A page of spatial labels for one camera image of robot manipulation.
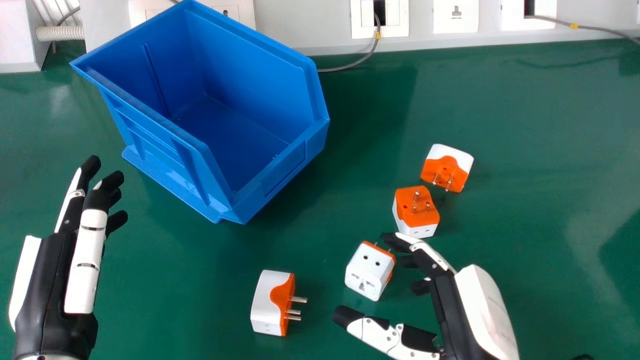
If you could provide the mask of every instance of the white corrugated tube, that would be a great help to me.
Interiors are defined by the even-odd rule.
[[[36,28],[40,41],[84,40],[82,26],[40,26]]]

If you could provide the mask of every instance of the plug adapter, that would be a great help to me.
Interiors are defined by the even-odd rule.
[[[447,191],[459,193],[465,187],[474,157],[452,147],[434,144],[424,161],[420,178]]]
[[[363,241],[347,265],[344,284],[368,299],[378,301],[391,280],[395,265],[393,254]]]
[[[396,190],[392,211],[398,231],[414,238],[433,236],[440,223],[440,214],[425,186]]]
[[[289,272],[263,270],[251,305],[253,331],[275,336],[287,336],[289,320],[301,321],[300,310],[291,309],[293,302],[307,303],[296,297],[296,277]]]

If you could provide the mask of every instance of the green table surface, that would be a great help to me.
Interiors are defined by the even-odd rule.
[[[395,231],[394,190],[421,184],[429,148],[476,161],[463,193],[432,190],[429,242],[500,287],[523,360],[640,354],[640,49],[624,40],[380,53],[322,74],[324,152],[247,225],[212,224],[120,157],[124,143],[59,46],[45,70],[0,76],[0,309],[26,234],[51,233],[90,154],[126,176],[129,223],[109,238],[95,312],[99,359],[385,359],[332,322],[344,304],[439,332],[416,270],[379,302],[344,286],[363,240]],[[316,59],[334,66],[357,56]],[[303,321],[249,321],[262,269],[294,272]],[[0,315],[0,357],[13,333]]]

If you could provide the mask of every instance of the storage bin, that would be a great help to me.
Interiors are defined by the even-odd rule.
[[[324,147],[306,56],[185,0],[74,60],[122,156],[212,222],[245,224]]]

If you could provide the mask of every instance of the metal prong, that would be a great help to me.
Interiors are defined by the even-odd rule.
[[[300,304],[306,304],[307,303],[307,298],[306,297],[298,297],[298,296],[293,296],[291,297],[291,301],[293,302],[299,302]]]
[[[449,181],[447,181],[447,187],[444,188],[445,191],[449,191],[449,187],[451,186],[451,181],[453,181],[453,174],[449,176]]]

